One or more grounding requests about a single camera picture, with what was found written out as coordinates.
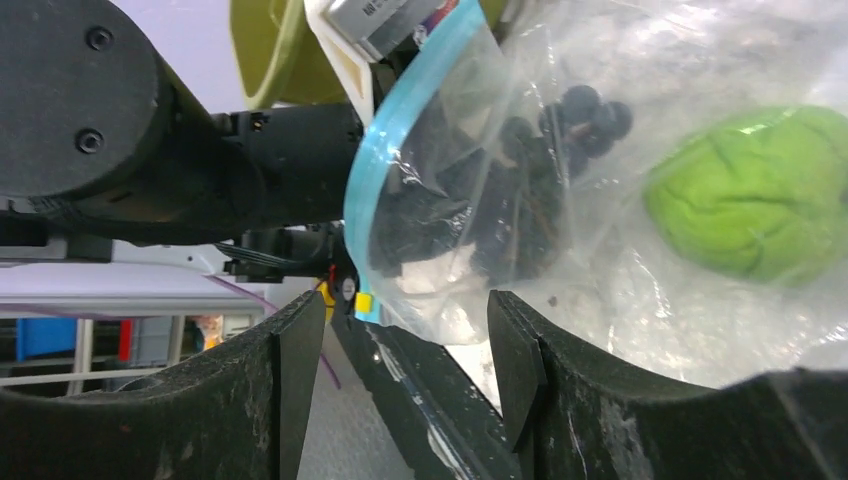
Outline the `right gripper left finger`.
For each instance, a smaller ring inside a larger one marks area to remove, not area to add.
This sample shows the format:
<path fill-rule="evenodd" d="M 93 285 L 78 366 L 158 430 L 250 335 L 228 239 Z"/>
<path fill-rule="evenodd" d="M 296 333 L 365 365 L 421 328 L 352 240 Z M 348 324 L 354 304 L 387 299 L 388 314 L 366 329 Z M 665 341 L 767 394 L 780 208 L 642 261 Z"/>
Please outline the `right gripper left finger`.
<path fill-rule="evenodd" d="M 1 394 L 5 479 L 294 479 L 325 328 L 307 292 L 117 392 Z"/>

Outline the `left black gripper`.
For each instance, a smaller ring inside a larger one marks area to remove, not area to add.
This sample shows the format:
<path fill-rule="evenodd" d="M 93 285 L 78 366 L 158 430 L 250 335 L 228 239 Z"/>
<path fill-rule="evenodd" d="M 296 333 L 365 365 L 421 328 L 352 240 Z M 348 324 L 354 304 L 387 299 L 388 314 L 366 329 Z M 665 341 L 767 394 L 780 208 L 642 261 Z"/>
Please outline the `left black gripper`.
<path fill-rule="evenodd" d="M 226 249 L 231 272 L 253 280 L 320 275 L 342 253 L 363 253 L 387 278 L 462 248 L 492 162 L 498 119 L 474 139 L 440 106 L 427 107 L 386 164 L 366 162 L 364 127 L 345 104 L 226 116 L 225 138 L 266 181 L 260 222 Z"/>

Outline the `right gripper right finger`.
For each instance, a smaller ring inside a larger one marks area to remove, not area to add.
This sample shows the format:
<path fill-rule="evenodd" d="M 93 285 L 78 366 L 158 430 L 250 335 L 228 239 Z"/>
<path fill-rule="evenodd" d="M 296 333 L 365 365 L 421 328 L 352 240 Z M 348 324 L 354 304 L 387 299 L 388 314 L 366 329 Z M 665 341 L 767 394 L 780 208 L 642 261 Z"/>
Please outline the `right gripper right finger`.
<path fill-rule="evenodd" d="M 504 426 L 527 479 L 843 479 L 847 375 L 768 372 L 722 389 L 632 365 L 494 291 Z"/>

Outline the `dark fake grape bunch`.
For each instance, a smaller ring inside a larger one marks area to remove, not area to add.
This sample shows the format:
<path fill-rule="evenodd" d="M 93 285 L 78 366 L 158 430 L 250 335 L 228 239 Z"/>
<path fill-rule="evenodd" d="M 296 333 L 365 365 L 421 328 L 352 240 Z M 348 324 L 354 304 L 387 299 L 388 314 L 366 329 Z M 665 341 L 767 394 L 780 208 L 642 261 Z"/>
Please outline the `dark fake grape bunch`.
<path fill-rule="evenodd" d="M 501 128 L 509 165 L 491 164 L 466 236 L 473 271 L 489 288 L 535 279 L 567 248 L 567 187 L 631 131 L 635 115 L 589 85 L 568 88 L 537 122 L 513 116 Z"/>

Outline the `clear zip top bag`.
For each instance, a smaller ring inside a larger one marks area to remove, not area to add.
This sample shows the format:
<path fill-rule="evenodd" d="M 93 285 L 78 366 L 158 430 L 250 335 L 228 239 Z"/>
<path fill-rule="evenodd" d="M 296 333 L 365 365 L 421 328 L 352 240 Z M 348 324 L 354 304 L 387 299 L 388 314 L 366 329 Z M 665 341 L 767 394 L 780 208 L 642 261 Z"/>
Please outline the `clear zip top bag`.
<path fill-rule="evenodd" d="M 466 256 L 445 257 L 368 283 L 361 319 L 442 345 L 490 341 L 488 295 L 511 290 L 558 327 L 688 383 L 846 368 L 847 257 L 803 285 L 730 277 L 676 254 L 642 200 L 666 155 L 730 117 L 815 105 L 847 118 L 845 2 L 533 2 L 498 43 L 521 73 L 521 116 L 589 85 L 629 105 L 634 125 L 567 187 L 569 243 L 541 277 L 489 288 Z"/>

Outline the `green fake lime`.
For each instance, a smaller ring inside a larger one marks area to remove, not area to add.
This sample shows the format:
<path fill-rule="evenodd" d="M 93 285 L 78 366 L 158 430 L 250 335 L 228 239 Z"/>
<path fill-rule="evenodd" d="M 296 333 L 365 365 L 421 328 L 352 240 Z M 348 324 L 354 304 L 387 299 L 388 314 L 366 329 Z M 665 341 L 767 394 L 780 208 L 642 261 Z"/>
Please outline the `green fake lime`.
<path fill-rule="evenodd" d="M 642 200 L 683 259 L 803 285 L 847 257 L 847 118 L 815 105 L 735 115 L 666 155 Z"/>

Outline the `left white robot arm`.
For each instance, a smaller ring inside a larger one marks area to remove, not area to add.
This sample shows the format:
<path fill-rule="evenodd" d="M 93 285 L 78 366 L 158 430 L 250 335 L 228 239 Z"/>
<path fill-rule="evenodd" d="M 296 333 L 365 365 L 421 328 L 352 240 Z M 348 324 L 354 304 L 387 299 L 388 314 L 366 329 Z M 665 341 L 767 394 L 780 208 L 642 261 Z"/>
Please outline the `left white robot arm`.
<path fill-rule="evenodd" d="M 110 1 L 1 5 L 1 259 L 211 245 L 248 282 L 488 287 L 566 247 L 574 176 L 633 116 L 587 85 L 535 120 L 479 1 L 234 1 L 242 111 L 211 114 Z"/>

